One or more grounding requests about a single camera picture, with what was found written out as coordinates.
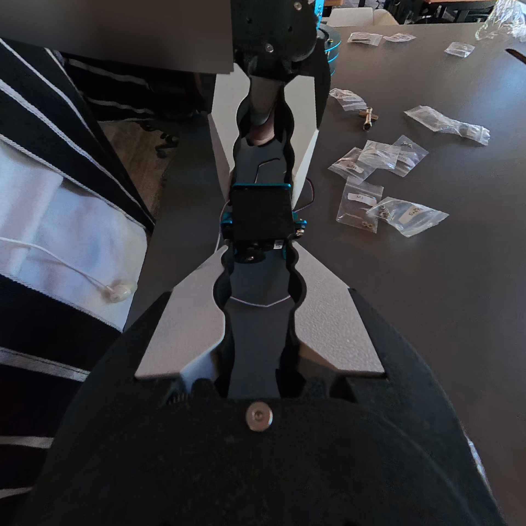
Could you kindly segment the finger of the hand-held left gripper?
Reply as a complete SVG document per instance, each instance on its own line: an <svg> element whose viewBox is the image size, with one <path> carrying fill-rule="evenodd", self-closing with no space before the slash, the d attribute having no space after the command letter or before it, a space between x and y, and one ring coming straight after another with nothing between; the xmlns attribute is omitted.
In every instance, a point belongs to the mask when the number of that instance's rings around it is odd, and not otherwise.
<svg viewBox="0 0 526 526"><path fill-rule="evenodd" d="M314 78L311 76L295 77L286 84L284 99L292 119L292 133L289 139L293 151L291 203L295 205L304 187L319 134Z"/></svg>
<svg viewBox="0 0 526 526"><path fill-rule="evenodd" d="M218 74L216 76L209 130L220 189L228 200L232 172L235 167L233 150L239 137L237 113L247 98L250 80L246 74Z"/></svg>

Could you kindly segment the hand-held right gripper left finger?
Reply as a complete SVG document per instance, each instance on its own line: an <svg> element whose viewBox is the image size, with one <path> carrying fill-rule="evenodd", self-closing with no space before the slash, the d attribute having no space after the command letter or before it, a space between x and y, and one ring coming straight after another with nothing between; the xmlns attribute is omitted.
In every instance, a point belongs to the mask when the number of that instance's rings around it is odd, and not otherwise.
<svg viewBox="0 0 526 526"><path fill-rule="evenodd" d="M189 392L200 379L227 397L235 342L231 298L233 246L222 246L173 288L135 371L137 380L176 379Z"/></svg>

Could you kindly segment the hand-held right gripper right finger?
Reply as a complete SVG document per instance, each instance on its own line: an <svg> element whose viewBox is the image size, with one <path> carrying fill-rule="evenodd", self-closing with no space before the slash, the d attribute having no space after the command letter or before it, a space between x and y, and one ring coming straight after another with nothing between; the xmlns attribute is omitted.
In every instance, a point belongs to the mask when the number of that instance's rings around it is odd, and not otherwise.
<svg viewBox="0 0 526 526"><path fill-rule="evenodd" d="M281 396L299 397L321 379L338 391L345 378L385 376L347 284L295 241L285 248L293 301L281 353Z"/></svg>

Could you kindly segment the black servo with blue bracket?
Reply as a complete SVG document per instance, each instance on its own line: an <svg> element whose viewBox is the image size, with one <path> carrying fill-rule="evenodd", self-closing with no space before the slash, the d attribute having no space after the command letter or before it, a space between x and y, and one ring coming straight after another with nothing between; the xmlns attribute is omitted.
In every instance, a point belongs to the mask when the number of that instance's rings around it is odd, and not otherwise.
<svg viewBox="0 0 526 526"><path fill-rule="evenodd" d="M291 184L233 184L219 224L235 262L257 264L267 252L286 250L302 237L307 221L293 210L291 198Z"/></svg>

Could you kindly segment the blue toy robot arm base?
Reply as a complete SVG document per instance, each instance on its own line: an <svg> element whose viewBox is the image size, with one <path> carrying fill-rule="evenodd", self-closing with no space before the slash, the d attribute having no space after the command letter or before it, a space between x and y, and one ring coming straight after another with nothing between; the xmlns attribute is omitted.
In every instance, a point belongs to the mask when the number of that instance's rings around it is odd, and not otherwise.
<svg viewBox="0 0 526 526"><path fill-rule="evenodd" d="M325 57L327 59L330 75L333 76L336 69L336 60L339 55L341 36L335 28L328 25L328 16L332 7L328 1L307 1L317 20L317 38L324 43Z"/></svg>

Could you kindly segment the dark grey desk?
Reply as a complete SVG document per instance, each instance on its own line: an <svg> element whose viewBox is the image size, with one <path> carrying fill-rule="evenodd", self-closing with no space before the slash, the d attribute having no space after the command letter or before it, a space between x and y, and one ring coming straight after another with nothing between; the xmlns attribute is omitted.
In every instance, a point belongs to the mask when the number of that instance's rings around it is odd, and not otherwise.
<svg viewBox="0 0 526 526"><path fill-rule="evenodd" d="M334 87L372 105L369 133L330 99L308 176L315 201L302 245L355 287L431 366L481 454L509 525L525 525L525 54L515 39L477 41L476 24L388 26L404 45L347 44ZM444 50L474 45L467 58ZM406 116L429 106L490 131L488 146L434 133ZM438 226L404 238L383 222L371 234L336 222L345 182L327 168L354 146L400 135L429 154L409 175L384 170L384 195L446 212Z"/></svg>

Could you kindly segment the black office chair base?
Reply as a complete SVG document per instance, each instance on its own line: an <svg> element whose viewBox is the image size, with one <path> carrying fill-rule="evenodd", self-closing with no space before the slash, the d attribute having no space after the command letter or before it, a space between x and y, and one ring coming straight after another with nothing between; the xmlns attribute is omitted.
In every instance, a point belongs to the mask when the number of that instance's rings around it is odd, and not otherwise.
<svg viewBox="0 0 526 526"><path fill-rule="evenodd" d="M139 126L146 132L160 132L161 143L155 146L157 158L166 159L170 151L175 150L179 145L179 138L167 130L167 122L155 121L152 119L138 121Z"/></svg>

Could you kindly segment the white chair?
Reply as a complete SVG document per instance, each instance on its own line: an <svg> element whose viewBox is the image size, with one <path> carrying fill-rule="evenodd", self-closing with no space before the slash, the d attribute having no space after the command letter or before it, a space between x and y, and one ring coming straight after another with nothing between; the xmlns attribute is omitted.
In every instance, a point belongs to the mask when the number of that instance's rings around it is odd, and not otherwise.
<svg viewBox="0 0 526 526"><path fill-rule="evenodd" d="M334 8L326 23L333 28L399 25L387 10L371 7Z"/></svg>

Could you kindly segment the clear bag with nuts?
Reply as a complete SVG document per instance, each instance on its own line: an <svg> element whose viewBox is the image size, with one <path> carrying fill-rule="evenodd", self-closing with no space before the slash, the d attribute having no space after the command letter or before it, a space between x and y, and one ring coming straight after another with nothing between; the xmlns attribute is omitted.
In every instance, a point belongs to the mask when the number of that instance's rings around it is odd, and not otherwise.
<svg viewBox="0 0 526 526"><path fill-rule="evenodd" d="M384 187L348 176L336 217L340 224L377 233L378 218L368 214L382 200Z"/></svg>

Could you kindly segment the clear bag with silver screws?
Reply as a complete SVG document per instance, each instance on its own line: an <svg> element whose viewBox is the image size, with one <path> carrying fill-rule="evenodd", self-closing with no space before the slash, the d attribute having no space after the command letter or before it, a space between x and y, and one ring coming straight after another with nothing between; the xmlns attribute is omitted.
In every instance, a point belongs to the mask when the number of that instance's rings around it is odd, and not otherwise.
<svg viewBox="0 0 526 526"><path fill-rule="evenodd" d="M422 233L449 217L442 211L392 197L383 199L366 214L385 221L406 238Z"/></svg>

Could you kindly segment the long clear plastic bag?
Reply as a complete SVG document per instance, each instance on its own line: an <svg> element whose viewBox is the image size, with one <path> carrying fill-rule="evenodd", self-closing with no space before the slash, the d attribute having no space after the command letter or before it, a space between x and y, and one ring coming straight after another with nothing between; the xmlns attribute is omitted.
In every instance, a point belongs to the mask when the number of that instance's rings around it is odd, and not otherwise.
<svg viewBox="0 0 526 526"><path fill-rule="evenodd" d="M475 141L482 146L489 145L491 136L489 129L480 125L457 121L429 106L419 105L406 110L404 114L434 133L457 135Z"/></svg>

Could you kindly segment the white shirt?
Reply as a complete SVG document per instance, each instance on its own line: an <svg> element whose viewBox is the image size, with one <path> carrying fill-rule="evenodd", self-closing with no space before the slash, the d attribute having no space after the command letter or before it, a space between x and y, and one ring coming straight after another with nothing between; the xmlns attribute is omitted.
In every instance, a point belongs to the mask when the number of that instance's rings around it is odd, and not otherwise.
<svg viewBox="0 0 526 526"><path fill-rule="evenodd" d="M1 141L1 236L40 245L101 282L138 283L142 227ZM35 249L1 242L1 275L122 330L133 295L112 304L87 279Z"/></svg>

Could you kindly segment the black white-striped jacket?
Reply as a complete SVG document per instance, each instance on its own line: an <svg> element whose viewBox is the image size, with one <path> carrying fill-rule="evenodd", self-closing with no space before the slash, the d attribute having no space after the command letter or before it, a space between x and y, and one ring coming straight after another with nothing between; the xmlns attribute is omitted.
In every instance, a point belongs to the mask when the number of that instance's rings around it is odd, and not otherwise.
<svg viewBox="0 0 526 526"><path fill-rule="evenodd" d="M101 122L205 109L198 75L1 39L1 141L142 227L155 220ZM26 502L71 400L122 330L1 275L1 525Z"/></svg>

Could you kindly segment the crumpled clear plastic wrap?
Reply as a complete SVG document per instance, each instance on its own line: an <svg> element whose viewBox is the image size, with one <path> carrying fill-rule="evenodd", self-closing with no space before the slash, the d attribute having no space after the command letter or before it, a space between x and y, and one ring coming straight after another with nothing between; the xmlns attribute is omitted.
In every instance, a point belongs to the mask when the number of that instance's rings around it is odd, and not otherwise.
<svg viewBox="0 0 526 526"><path fill-rule="evenodd" d="M520 2L496 3L487 20L476 31L476 40L511 36L519 42L525 43L524 7L524 4Z"/></svg>

